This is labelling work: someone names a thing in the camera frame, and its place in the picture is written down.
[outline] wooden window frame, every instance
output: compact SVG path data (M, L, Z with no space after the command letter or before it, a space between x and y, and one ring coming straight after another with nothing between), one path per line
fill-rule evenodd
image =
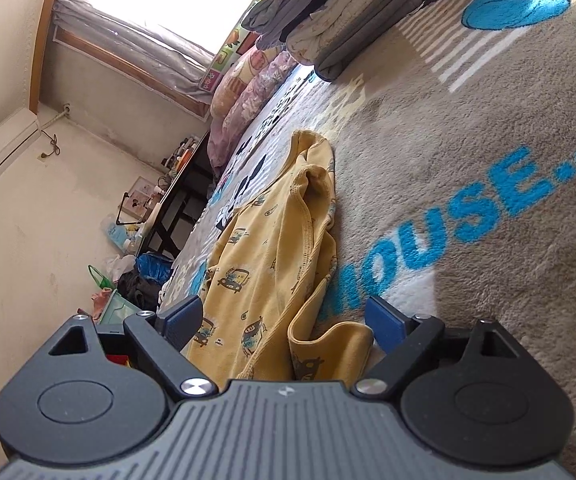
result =
M42 65L44 63L44 53L46 51L46 43L48 40L48 33L50 28L52 16L52 3L54 0L44 0L42 13L39 18L39 27L37 30L37 37L34 44L33 67L31 72L30 81L30 103L29 108L34 113L37 113L39 104L39 87L41 83ZM197 117L202 121L207 121L210 117L210 105L201 101L197 101L191 96L181 94L180 92L169 88L162 82L159 82L153 76L145 72L145 70L133 65L130 62L114 55L112 52L90 43L75 34L63 30L61 27L56 27L54 40L58 43L63 43L74 50L82 52L89 57L94 58L98 62L123 73L130 79L141 83L143 86L157 92L166 99L179 105L185 111Z

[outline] air conditioner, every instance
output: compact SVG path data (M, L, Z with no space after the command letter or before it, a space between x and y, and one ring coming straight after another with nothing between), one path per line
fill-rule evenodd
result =
M37 116L20 108L0 123L0 175L41 134Z

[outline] bed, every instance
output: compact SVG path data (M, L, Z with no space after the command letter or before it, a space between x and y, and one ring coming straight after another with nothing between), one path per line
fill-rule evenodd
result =
M516 0L436 0L333 84L298 67L242 137L162 308L198 290L232 210L310 129L335 150L339 258L313 335L361 321L370 294L452 326L496 317L576 411L576 0L530 2L509 25L495 12ZM562 462L576 476L576 423Z

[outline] white stripe pattern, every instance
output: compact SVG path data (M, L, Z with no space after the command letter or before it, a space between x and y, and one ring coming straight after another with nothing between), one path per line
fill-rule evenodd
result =
M441 0L397 24L399 31L437 73L439 81L456 91L491 59L506 50L531 26L503 30L472 30L461 24L473 0Z

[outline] stack of folded clothes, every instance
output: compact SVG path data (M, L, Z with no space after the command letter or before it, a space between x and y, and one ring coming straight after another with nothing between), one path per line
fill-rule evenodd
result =
M301 64L332 81L369 44L424 0L261 0L242 22L257 48L285 43Z

